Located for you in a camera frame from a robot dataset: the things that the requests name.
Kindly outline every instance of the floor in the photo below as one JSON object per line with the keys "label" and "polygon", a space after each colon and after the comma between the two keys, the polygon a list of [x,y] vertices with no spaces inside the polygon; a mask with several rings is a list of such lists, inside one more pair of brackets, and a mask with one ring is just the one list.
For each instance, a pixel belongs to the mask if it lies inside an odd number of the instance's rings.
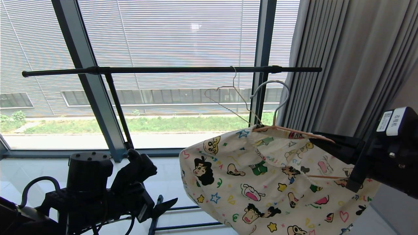
{"label": "floor", "polygon": [[[194,205],[183,190],[180,176],[180,166],[177,158],[152,158],[158,168],[158,174],[148,178],[145,186],[152,198],[155,200],[159,194],[165,199],[177,197],[178,202],[175,207]],[[113,175],[109,177],[107,186],[110,187],[116,172],[128,163],[115,163]],[[65,159],[3,159],[0,161],[0,196],[16,204],[21,202],[21,192],[26,184],[34,178],[40,176],[51,176],[58,180],[62,188],[66,185],[68,173],[68,160]],[[35,184],[29,191],[28,206],[36,207],[44,199],[45,193],[53,191],[51,182],[41,181]],[[56,212],[51,213],[51,217],[56,220]],[[194,209],[185,211],[175,211],[165,213],[160,217],[158,226],[176,226],[194,223],[216,222],[205,212]],[[125,234],[129,227],[129,221],[120,221],[110,225],[105,225],[101,230],[101,235]],[[148,234],[151,220],[144,223],[135,223],[131,234]],[[200,234],[200,235],[235,235],[233,229],[218,225],[214,227],[200,227],[180,230],[157,231],[156,234]],[[396,235],[396,233],[384,222],[384,220],[368,207],[361,217],[354,223],[350,232],[344,235]]]}

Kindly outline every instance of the red heart print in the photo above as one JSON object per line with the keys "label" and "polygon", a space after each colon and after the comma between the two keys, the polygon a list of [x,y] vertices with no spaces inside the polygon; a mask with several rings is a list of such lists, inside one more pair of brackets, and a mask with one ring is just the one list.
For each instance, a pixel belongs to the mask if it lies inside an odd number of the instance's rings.
{"label": "red heart print", "polygon": [[340,218],[344,223],[347,222],[348,217],[348,212],[343,212],[342,210],[340,210]]}

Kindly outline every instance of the white label sticker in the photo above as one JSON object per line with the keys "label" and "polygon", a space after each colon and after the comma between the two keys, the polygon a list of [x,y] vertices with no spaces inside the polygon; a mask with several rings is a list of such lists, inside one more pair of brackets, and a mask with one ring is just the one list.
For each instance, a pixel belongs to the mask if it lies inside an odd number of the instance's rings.
{"label": "white label sticker", "polygon": [[386,129],[387,136],[398,135],[399,125],[400,125],[400,122],[402,121],[405,111],[406,111],[406,107],[397,108],[393,111],[393,115],[390,119],[389,126]]}
{"label": "white label sticker", "polygon": [[392,111],[386,111],[383,114],[382,119],[380,120],[379,126],[377,127],[376,132],[382,132],[386,130],[387,124],[389,123]]}

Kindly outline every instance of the sidewalk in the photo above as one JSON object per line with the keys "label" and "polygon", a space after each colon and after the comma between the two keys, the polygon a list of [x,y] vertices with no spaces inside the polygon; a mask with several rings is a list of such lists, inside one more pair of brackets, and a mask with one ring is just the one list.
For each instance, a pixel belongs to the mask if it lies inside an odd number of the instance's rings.
{"label": "sidewalk", "polygon": [[[135,133],[135,148],[185,148],[220,133]],[[3,135],[11,149],[107,149],[101,134]]]}

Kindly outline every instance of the curtain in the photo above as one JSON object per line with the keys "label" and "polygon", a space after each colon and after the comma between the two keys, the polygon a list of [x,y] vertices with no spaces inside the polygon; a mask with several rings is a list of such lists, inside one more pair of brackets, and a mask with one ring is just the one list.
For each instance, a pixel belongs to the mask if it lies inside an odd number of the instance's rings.
{"label": "curtain", "polygon": [[[301,0],[277,125],[366,138],[418,60],[418,0]],[[286,96],[282,92],[281,100]]]}

